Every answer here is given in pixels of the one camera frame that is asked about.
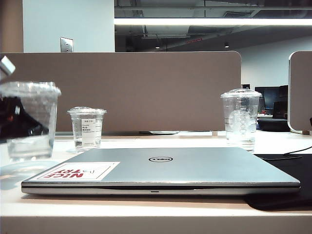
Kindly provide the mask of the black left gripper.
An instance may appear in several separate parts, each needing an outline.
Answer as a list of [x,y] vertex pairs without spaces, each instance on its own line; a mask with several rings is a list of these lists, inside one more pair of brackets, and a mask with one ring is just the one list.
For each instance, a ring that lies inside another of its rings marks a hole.
[[[0,142],[5,143],[7,139],[24,137],[21,128],[19,97],[2,97],[0,99]],[[28,114],[24,115],[23,128],[28,136],[48,135],[49,129]]]

